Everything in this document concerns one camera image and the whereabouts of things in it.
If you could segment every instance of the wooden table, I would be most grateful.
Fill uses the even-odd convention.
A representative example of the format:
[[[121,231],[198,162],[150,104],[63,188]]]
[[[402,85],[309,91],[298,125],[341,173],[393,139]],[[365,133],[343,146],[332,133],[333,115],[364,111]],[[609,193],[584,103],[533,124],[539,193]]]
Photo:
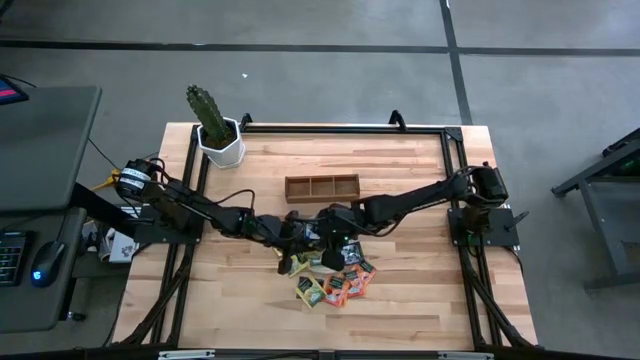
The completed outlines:
[[[192,125],[167,124],[160,157],[173,177],[182,176]],[[495,166],[488,128],[465,126],[462,131],[469,164],[489,161]],[[285,176],[357,173],[361,196],[398,194],[445,176],[437,136],[243,134],[243,138],[244,162],[232,170],[212,166],[205,195],[221,199],[251,188],[257,194],[258,214],[284,216],[297,209],[310,217],[328,205],[288,205]],[[198,150],[195,164],[201,156]],[[192,179],[195,188],[197,174]],[[243,195],[226,204],[248,206],[249,200]],[[344,308],[322,303],[307,309],[295,297],[297,277],[276,273],[271,249],[223,238],[206,224],[191,271],[180,347],[472,349],[460,261],[449,239],[448,208],[443,204],[413,213],[388,237],[362,236],[364,253],[378,274],[366,296]],[[486,252],[496,301],[523,336],[535,343],[518,263],[504,249]],[[114,341],[129,335],[156,301],[166,253],[167,246],[153,245],[134,259]],[[488,340],[486,312],[479,299],[478,303]],[[169,332],[173,308],[171,303],[163,335]]]

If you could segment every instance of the snack packet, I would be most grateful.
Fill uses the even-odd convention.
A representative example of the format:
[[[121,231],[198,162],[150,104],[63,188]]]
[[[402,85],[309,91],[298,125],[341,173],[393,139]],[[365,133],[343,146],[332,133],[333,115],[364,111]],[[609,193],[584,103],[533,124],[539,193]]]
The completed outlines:
[[[376,275],[376,268],[371,265],[367,260],[363,260],[360,264],[356,265],[358,267],[358,273],[360,274],[360,279],[362,280],[362,286],[366,289],[369,282]]]
[[[289,269],[289,277],[292,278],[304,269],[309,267],[309,259],[302,254],[291,256],[291,269]]]
[[[359,241],[353,240],[349,244],[344,245],[341,252],[345,265],[355,265],[364,260],[362,245],[360,245]]]
[[[364,286],[362,286],[362,279],[358,270],[352,269],[344,272],[344,278],[349,283],[349,290],[347,291],[347,298],[362,296],[365,294]]]
[[[302,301],[309,307],[309,309],[316,306],[322,299],[327,296],[324,289],[314,278],[308,278],[306,276],[300,276],[298,279],[298,287],[296,293]]]
[[[322,251],[310,251],[304,256],[309,259],[309,267],[322,265]]]
[[[347,293],[349,292],[349,282],[342,276],[330,276],[324,282],[324,291],[327,296],[324,302],[333,306],[342,306],[347,302]]]

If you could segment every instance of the keyboard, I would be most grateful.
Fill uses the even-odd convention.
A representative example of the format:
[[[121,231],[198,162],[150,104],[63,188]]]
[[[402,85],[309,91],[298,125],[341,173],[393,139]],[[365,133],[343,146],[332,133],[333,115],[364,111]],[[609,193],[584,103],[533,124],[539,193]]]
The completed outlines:
[[[32,231],[0,233],[0,287],[20,285],[34,234]]]

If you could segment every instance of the black desk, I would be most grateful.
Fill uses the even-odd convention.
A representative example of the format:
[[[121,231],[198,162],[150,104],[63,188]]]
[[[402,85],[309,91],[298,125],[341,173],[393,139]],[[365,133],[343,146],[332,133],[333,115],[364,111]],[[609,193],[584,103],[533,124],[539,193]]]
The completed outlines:
[[[66,293],[80,243],[79,234],[86,216],[87,212],[83,209],[60,210],[11,228],[11,230],[35,231],[36,236],[25,262],[20,286],[0,288],[0,309],[2,309],[0,333],[49,330],[61,318],[62,311],[65,307],[68,308],[66,302],[70,301],[70,296],[67,296],[70,294]],[[24,216],[0,217],[0,228],[24,218]],[[64,225],[59,241],[66,245],[66,249],[62,257],[60,273],[49,287],[33,287],[29,278],[33,258],[42,244],[56,239],[63,218]]]
[[[16,217],[45,215],[12,229],[38,233],[26,269],[40,246],[55,240],[64,209],[73,210],[59,239],[67,249],[56,281],[34,288],[25,271],[18,287],[0,288],[0,333],[47,330],[63,317],[73,293],[72,271],[87,216],[128,236],[134,233],[126,223],[129,214],[76,182],[102,91],[56,87],[26,92],[28,101],[0,106],[0,228]]]

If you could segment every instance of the white label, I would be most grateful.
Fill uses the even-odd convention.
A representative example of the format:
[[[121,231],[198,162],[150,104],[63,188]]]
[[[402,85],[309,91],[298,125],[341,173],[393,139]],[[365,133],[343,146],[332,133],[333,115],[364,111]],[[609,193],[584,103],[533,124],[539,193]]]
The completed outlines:
[[[144,189],[144,183],[142,181],[127,179],[127,178],[120,178],[120,182],[133,185],[140,190]]]
[[[122,169],[122,174],[131,175],[137,177],[138,179],[142,179],[143,181],[151,180],[151,178],[147,174],[131,168]]]

